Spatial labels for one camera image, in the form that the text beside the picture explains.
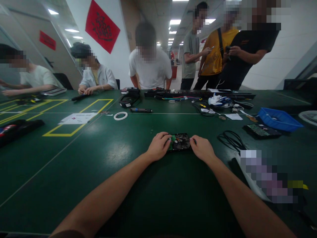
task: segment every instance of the short black hair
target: short black hair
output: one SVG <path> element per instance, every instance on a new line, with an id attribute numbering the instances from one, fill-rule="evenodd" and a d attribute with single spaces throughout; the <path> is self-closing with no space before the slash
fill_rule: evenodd
<path id="1" fill-rule="evenodd" d="M 91 55 L 91 47 L 87 44 L 75 42 L 73 44 L 73 47 L 70 48 L 70 52 L 72 56 L 76 59 L 86 59 L 88 56 Z"/>
<path id="2" fill-rule="evenodd" d="M 205 9 L 208 9 L 208 4 L 206 2 L 201 2 L 199 3 L 196 8 L 195 8 L 195 11 L 194 11 L 194 17 L 195 19 L 197 19 L 197 17 L 199 16 L 199 12 L 201 10 L 205 10 Z"/>
<path id="3" fill-rule="evenodd" d="M 141 22 L 135 29 L 135 42 L 137 46 L 151 47 L 156 42 L 156 32 L 149 22 Z"/>
<path id="4" fill-rule="evenodd" d="M 19 51 L 6 44 L 0 44 L 0 63 L 8 63 L 8 60 L 15 59 L 21 55 L 23 55 L 23 51 Z"/>

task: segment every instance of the white fan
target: white fan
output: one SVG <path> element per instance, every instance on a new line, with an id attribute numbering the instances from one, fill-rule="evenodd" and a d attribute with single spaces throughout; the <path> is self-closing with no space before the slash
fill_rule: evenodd
<path id="1" fill-rule="evenodd" d="M 317 111 L 301 112 L 298 116 L 309 124 L 317 126 Z"/>

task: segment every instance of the blue plastic tray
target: blue plastic tray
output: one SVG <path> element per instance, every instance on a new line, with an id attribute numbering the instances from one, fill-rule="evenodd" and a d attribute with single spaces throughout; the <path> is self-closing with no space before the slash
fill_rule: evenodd
<path id="1" fill-rule="evenodd" d="M 278 130 L 293 132 L 299 127 L 304 127 L 287 112 L 280 110 L 262 107 L 259 116 L 264 124 Z"/>

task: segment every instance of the yellow t-shirt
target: yellow t-shirt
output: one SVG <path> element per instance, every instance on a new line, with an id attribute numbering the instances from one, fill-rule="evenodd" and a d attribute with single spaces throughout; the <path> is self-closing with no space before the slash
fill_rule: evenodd
<path id="1" fill-rule="evenodd" d="M 237 29 L 231 29 L 221 34 L 224 52 L 226 51 L 226 46 L 231 44 L 233 38 L 236 34 L 238 34 L 238 32 L 239 31 Z M 219 74 L 222 70 L 222 58 L 220 53 L 218 30 L 210 33 L 205 42 L 204 49 L 206 47 L 211 48 L 213 46 L 214 48 L 212 49 L 211 53 L 207 55 L 204 66 L 202 67 L 201 75 L 203 76 Z"/>
<path id="2" fill-rule="evenodd" d="M 98 86 L 98 70 L 91 70 L 92 71 L 92 74 L 93 74 L 93 77 L 95 78 L 95 81 L 96 81 L 96 85 Z"/>

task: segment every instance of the white lab coat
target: white lab coat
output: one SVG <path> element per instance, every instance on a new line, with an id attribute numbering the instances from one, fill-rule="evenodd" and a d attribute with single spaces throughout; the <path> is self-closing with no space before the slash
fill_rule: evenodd
<path id="1" fill-rule="evenodd" d="M 116 79 L 111 69 L 101 64 L 97 75 L 99 85 L 109 84 L 113 89 L 118 89 Z M 84 70 L 83 80 L 79 85 L 85 85 L 87 88 L 97 86 L 91 69 Z"/>

